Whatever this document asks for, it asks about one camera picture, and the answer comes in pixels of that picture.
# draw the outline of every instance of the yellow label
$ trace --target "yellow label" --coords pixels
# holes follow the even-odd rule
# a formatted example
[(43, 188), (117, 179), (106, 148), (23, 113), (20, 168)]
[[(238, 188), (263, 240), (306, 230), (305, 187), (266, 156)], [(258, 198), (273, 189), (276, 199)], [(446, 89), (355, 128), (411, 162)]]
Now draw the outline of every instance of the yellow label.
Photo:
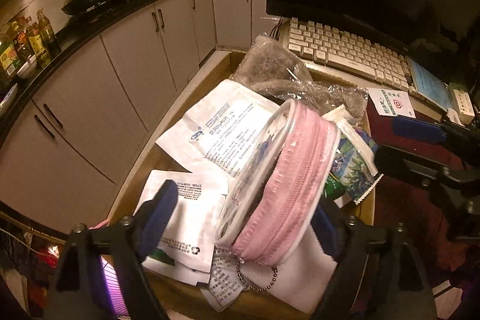
[(0, 61), (2, 63), (1, 65), (8, 76), (13, 74), (15, 71), (15, 66), (13, 62), (17, 58), (17, 53), (13, 46), (13, 44), (10, 44), (0, 56)]
[(35, 55), (40, 55), (43, 51), (45, 51), (45, 47), (43, 46), (42, 38), (40, 35), (37, 36), (29, 36), (28, 40), (30, 41), (30, 45), (32, 45), (32, 49), (35, 52)]

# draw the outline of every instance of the spacebar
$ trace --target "spacebar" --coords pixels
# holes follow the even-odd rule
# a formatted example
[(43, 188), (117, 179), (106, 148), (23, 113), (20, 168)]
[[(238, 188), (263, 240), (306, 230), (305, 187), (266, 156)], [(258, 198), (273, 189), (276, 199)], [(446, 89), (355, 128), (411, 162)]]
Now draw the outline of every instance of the spacebar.
[(333, 53), (328, 53), (327, 56), (327, 65), (344, 69), (353, 74), (368, 77), (368, 79), (375, 79), (375, 70), (372, 67), (368, 67), (368, 65), (357, 63), (354, 60), (334, 55)]

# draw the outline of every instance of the open box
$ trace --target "open box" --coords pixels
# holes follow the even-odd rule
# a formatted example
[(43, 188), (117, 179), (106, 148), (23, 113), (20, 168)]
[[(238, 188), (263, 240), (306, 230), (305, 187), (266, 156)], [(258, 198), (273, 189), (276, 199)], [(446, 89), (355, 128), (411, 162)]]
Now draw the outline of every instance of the open box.
[[(184, 171), (186, 170), (167, 155), (155, 141), (182, 118), (184, 113), (196, 104), (221, 81), (230, 77), (243, 59), (243, 52), (216, 51), (200, 68), (197, 75), (174, 102), (164, 119), (157, 127), (143, 152), (122, 186), (115, 203), (109, 213), (110, 223), (121, 217), (131, 215), (140, 199), (143, 186), (150, 171)], [(317, 74), (310, 70), (314, 80), (327, 81), (343, 86), (351, 83), (331, 76)], [(362, 127), (370, 134), (367, 114), (364, 114)], [(375, 189), (356, 206), (353, 202), (345, 205), (347, 214), (354, 214), (364, 223), (373, 225), (375, 209)], [(217, 313), (207, 302), (200, 289), (195, 286), (173, 280), (168, 277), (146, 271), (150, 286), (160, 303), (170, 310), (182, 313), (192, 319), (308, 319), (310, 314), (303, 313), (280, 301), (272, 295), (244, 291), (223, 312)]]

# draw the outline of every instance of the small box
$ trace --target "small box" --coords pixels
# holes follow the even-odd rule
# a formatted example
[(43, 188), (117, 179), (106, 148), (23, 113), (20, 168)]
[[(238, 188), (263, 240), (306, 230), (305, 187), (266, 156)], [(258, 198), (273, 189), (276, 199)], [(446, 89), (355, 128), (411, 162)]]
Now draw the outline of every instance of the small box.
[(468, 125), (475, 118), (472, 102), (469, 94), (463, 90), (455, 88), (452, 83), (448, 85), (448, 95), (453, 109), (458, 113), (462, 124)]

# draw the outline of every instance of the bowl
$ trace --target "bowl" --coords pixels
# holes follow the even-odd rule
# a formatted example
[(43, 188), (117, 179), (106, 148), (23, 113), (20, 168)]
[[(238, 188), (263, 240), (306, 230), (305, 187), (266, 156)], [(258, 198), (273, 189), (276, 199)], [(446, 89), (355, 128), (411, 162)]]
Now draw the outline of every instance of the bowl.
[(7, 95), (0, 102), (0, 118), (7, 112), (11, 103), (14, 101), (17, 96), (18, 85), (15, 83), (13, 87), (7, 92)]
[(18, 77), (20, 79), (30, 79), (35, 70), (37, 69), (37, 57), (35, 55), (30, 56), (28, 60), (22, 65), (19, 70), (17, 71)]

